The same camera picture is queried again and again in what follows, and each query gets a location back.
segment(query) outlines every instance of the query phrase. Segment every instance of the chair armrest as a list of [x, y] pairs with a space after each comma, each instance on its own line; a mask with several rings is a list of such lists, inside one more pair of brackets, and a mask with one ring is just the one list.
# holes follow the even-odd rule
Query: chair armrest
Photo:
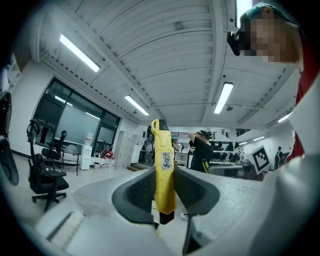
[[50, 149], [54, 149], [55, 143], [54, 143], [53, 141], [47, 142], [47, 144], [48, 144], [48, 146], [49, 146]]
[[67, 176], [67, 173], [66, 173], [65, 171], [62, 171], [62, 172], [50, 171], [49, 174], [50, 174], [50, 176], [51, 176], [52, 178]]

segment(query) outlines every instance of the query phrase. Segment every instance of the chair base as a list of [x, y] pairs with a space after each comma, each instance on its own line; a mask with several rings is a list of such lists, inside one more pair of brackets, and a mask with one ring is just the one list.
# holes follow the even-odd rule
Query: chair base
[[55, 193], [55, 194], [42, 194], [42, 195], [34, 195], [32, 196], [32, 202], [36, 203], [37, 199], [47, 199], [44, 207], [44, 212], [46, 212], [49, 208], [49, 205], [51, 202], [55, 202], [57, 204], [60, 203], [60, 201], [57, 199], [58, 197], [67, 197], [66, 193]]

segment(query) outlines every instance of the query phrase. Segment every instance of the red clothing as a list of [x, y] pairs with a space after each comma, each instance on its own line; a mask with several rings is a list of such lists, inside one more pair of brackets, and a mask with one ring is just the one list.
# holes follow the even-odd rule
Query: red clothing
[[[300, 33], [301, 44], [302, 44], [302, 53], [303, 53], [303, 72], [299, 80], [298, 92], [296, 94], [295, 104], [297, 105], [299, 101], [304, 97], [309, 88], [311, 87], [313, 81], [315, 80], [319, 72], [319, 62], [315, 58], [315, 54], [312, 49], [308, 46], [304, 36]], [[299, 140], [297, 133], [295, 133], [295, 142], [293, 145], [293, 150], [291, 155], [286, 159], [286, 162], [289, 162], [295, 157], [300, 157], [305, 153], [304, 148]]]

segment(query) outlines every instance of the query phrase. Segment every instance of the ceiling beam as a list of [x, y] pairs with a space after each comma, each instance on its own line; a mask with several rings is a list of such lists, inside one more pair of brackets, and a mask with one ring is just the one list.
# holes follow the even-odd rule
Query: ceiling beam
[[30, 52], [35, 62], [41, 61], [40, 38], [44, 22], [44, 12], [38, 12], [30, 21]]
[[66, 79], [74, 83], [77, 87], [81, 88], [81, 90], [86, 91], [88, 94], [92, 95], [94, 98], [96, 98], [98, 101], [103, 103], [104, 105], [108, 106], [112, 110], [114, 110], [116, 113], [119, 113], [121, 116], [124, 116], [128, 119], [130, 119], [132, 122], [138, 124], [139, 121], [130, 116], [128, 113], [126, 113], [123, 109], [120, 107], [115, 106], [114, 104], [108, 104], [108, 100], [101, 99], [101, 95], [98, 94], [96, 91], [88, 91], [86, 88], [88, 87], [85, 82], [81, 81], [80, 78], [74, 76], [70, 71], [68, 71], [64, 66], [60, 65], [55, 59], [51, 58], [50, 56], [47, 56], [43, 60], [46, 64], [48, 64], [50, 67], [52, 67], [54, 70], [56, 70], [58, 73], [60, 73], [62, 76], [64, 76]]
[[[78, 31], [81, 36], [103, 57], [108, 63], [118, 72], [120, 77], [134, 90], [134, 92], [141, 98], [147, 107], [153, 107], [154, 104], [149, 99], [148, 95], [142, 90], [141, 86], [129, 73], [127, 68], [118, 60], [115, 54], [104, 43], [94, 31], [76, 15], [67, 5], [63, 5], [63, 9], [55, 5], [56, 11], [69, 18], [73, 27]], [[156, 116], [164, 118], [158, 109], [153, 109]]]
[[206, 122], [208, 112], [212, 109], [212, 102], [214, 100], [217, 92], [222, 90], [222, 87], [219, 88], [219, 79], [221, 76], [222, 69], [220, 68], [223, 51], [223, 12], [221, 1], [210, 1], [209, 2], [209, 11], [211, 17], [211, 27], [212, 27], [212, 65], [211, 65], [211, 77], [210, 77], [210, 87], [206, 99], [206, 106], [204, 108], [202, 124]]
[[[260, 104], [257, 107], [263, 108], [280, 91], [280, 89], [284, 86], [284, 84], [288, 81], [288, 79], [294, 73], [295, 69], [296, 69], [295, 65], [293, 64], [289, 65], [286, 68], [286, 70], [283, 72], [278, 82], [276, 82], [272, 90], [267, 94], [267, 96], [260, 102]], [[242, 124], [247, 122], [250, 118], [252, 118], [254, 115], [256, 115], [259, 111], [260, 109], [252, 109], [249, 114], [247, 114], [238, 122], [238, 125], [241, 126]]]

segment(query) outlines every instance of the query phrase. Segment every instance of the ceiling light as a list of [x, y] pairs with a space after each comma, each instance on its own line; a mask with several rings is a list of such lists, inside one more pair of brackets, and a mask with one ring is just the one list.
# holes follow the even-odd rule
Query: ceiling light
[[93, 115], [93, 114], [90, 114], [90, 113], [88, 113], [88, 112], [85, 112], [87, 115], [89, 115], [89, 116], [91, 116], [91, 117], [93, 117], [93, 118], [96, 118], [96, 119], [98, 119], [98, 120], [100, 120], [100, 118], [99, 117], [96, 117], [95, 115]]
[[253, 0], [236, 0], [235, 1], [235, 26], [240, 29], [240, 17], [246, 11], [252, 8]]
[[63, 34], [60, 36], [60, 42], [63, 43], [71, 52], [77, 55], [80, 60], [87, 64], [94, 72], [97, 72], [100, 67], [89, 59], [81, 50], [79, 50], [72, 42], [70, 42]]
[[58, 96], [54, 96], [54, 98], [55, 98], [56, 100], [60, 101], [60, 102], [63, 102], [63, 103], [66, 102], [64, 99], [62, 99], [62, 98], [60, 98], [60, 97], [58, 97]]
[[56, 100], [60, 101], [60, 102], [63, 102], [63, 103], [66, 102], [64, 99], [62, 99], [62, 98], [60, 98], [60, 97], [58, 97], [58, 96], [54, 96], [54, 98], [55, 98]]
[[262, 137], [259, 137], [259, 138], [255, 138], [253, 141], [255, 142], [255, 141], [257, 141], [257, 140], [261, 140], [261, 139], [263, 139], [265, 136], [262, 136]]
[[135, 102], [133, 98], [131, 98], [129, 95], [124, 97], [128, 102], [130, 102], [132, 105], [134, 105], [138, 110], [140, 110], [145, 116], [149, 116], [149, 114], [138, 104]]
[[227, 99], [228, 99], [233, 87], [234, 87], [234, 84], [232, 82], [225, 82], [224, 83], [218, 104], [216, 105], [215, 110], [214, 110], [215, 114], [220, 114], [221, 110], [223, 109], [224, 105], [227, 102]]
[[279, 119], [278, 123], [281, 123], [282, 121], [286, 120], [291, 114], [292, 114], [292, 112], [290, 112], [289, 114], [287, 114], [284, 117], [282, 117], [281, 119]]

